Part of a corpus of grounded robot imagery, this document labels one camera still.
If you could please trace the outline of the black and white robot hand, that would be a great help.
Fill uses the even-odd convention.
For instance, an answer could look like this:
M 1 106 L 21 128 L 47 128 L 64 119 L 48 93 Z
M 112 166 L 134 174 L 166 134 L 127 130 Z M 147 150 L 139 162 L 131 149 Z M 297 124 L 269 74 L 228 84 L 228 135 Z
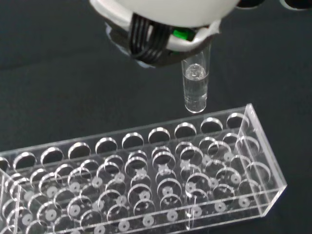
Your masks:
M 161 67 L 210 47 L 236 0 L 92 0 L 109 40 L 143 67 Z

